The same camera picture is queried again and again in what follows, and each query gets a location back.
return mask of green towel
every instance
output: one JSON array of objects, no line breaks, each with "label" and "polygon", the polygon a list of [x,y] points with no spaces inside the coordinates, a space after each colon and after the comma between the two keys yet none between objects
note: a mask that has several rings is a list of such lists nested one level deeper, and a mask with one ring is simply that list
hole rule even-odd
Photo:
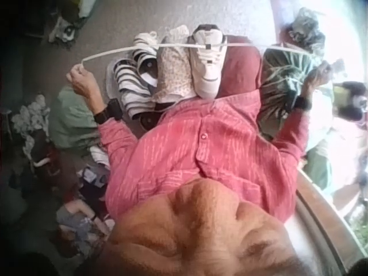
[{"label": "green towel", "polygon": [[82,96],[65,86],[51,103],[49,136],[56,148],[79,155],[100,141],[97,124]]}]

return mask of smartwatch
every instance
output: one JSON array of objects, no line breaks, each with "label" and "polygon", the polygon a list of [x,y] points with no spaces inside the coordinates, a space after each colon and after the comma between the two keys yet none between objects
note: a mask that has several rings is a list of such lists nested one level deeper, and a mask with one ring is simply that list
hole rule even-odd
[{"label": "smartwatch", "polygon": [[114,118],[116,121],[122,120],[122,110],[117,98],[111,99],[107,107],[94,116],[95,122],[99,125],[102,125],[110,118]]},{"label": "smartwatch", "polygon": [[303,98],[302,96],[298,96],[293,106],[293,109],[296,108],[303,111],[310,111],[312,109],[312,103],[310,100]]}]

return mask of hand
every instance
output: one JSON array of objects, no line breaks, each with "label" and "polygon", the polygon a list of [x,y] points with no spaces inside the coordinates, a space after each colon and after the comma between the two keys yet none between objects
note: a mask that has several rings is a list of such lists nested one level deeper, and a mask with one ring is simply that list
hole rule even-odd
[{"label": "hand", "polygon": [[304,80],[304,86],[314,90],[332,80],[332,67],[323,61],[316,69],[313,69]]},{"label": "hand", "polygon": [[67,74],[67,79],[72,84],[74,92],[85,98],[93,114],[96,115],[106,108],[95,77],[84,69],[83,65],[74,65]]},{"label": "hand", "polygon": [[95,77],[81,64],[73,66],[67,74],[67,79],[72,84],[74,91],[86,99],[101,94]]}]

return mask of pink button-up shirt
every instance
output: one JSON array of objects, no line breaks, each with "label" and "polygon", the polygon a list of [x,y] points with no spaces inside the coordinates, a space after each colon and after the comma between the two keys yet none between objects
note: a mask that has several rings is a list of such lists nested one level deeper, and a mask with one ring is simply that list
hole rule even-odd
[{"label": "pink button-up shirt", "polygon": [[110,119],[99,126],[111,165],[106,192],[111,216],[199,174],[285,221],[294,212],[308,115],[294,111],[269,143],[255,122],[259,105],[259,90],[182,102],[139,140],[123,122]]}]

